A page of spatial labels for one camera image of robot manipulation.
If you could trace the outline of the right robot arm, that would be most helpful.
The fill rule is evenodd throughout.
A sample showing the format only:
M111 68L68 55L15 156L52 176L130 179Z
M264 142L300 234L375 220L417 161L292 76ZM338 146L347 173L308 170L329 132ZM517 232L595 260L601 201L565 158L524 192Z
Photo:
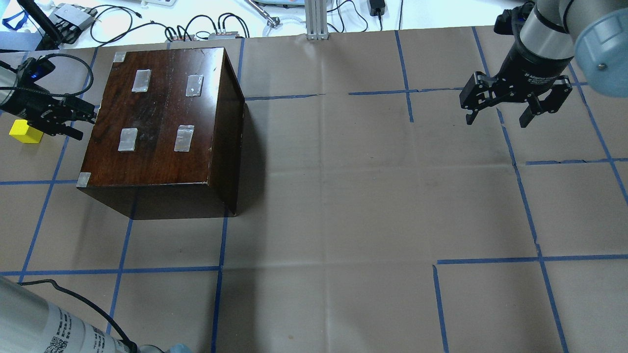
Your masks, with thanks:
M572 60L592 89L625 98L627 22L625 0L529 0L505 10L494 32L513 36L514 43L495 76L477 71L460 93L467 124L501 102L527 103L522 128L538 115L556 113L573 89L563 74Z

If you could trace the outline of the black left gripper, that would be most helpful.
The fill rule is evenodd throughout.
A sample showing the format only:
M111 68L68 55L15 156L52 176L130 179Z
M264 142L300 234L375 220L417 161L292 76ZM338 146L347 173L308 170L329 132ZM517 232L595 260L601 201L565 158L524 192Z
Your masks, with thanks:
M78 92L63 94L51 93L36 85L36 81L56 68L49 57L29 57L16 68L1 62L1 110L27 120L31 127L47 135L65 135L82 140L83 132L66 125L66 122L96 121L96 107L80 98L92 87L94 74L85 60L79 57L73 60L86 68L88 82Z

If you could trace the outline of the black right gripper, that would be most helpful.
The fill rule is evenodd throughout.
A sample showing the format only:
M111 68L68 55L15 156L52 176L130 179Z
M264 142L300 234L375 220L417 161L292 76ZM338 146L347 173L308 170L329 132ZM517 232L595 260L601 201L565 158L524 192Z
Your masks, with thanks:
M516 82L474 72L459 95L460 107L468 110L465 122L472 125L479 112L502 102L527 103L520 116L520 127L526 128L536 116L556 113L573 91L567 76L549 79L549 83L533 85L526 79Z

